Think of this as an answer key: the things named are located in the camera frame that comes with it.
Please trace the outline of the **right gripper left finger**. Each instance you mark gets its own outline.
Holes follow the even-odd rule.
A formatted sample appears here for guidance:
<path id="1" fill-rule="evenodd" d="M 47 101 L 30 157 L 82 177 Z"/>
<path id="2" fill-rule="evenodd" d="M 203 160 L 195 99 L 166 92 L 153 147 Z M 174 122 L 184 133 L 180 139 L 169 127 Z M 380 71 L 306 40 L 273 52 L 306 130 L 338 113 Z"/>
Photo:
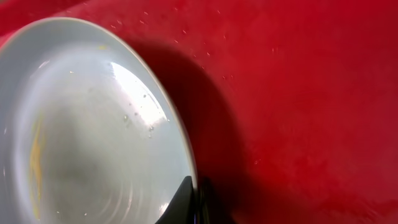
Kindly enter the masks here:
<path id="1" fill-rule="evenodd" d="M 165 212 L 155 224 L 195 224 L 195 192 L 192 177 L 186 176 Z"/>

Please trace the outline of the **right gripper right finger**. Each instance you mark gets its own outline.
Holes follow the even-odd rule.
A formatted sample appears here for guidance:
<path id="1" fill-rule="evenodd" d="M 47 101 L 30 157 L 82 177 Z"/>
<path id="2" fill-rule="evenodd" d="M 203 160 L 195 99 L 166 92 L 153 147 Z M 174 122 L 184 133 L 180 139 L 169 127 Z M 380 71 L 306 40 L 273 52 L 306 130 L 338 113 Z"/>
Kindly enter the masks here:
<path id="1" fill-rule="evenodd" d="M 209 178 L 204 178 L 199 188 L 198 203 L 199 224 L 228 224 L 227 214 Z"/>

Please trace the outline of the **teal plate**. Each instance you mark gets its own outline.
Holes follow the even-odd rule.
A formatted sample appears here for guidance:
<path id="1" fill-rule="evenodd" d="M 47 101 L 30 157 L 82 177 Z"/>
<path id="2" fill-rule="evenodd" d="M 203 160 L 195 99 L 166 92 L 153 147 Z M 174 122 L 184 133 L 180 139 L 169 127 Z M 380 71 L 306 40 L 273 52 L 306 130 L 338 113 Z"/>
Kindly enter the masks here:
<path id="1" fill-rule="evenodd" d="M 51 17 L 1 47 L 1 222 L 156 223 L 197 174 L 166 91 L 119 37 Z"/>

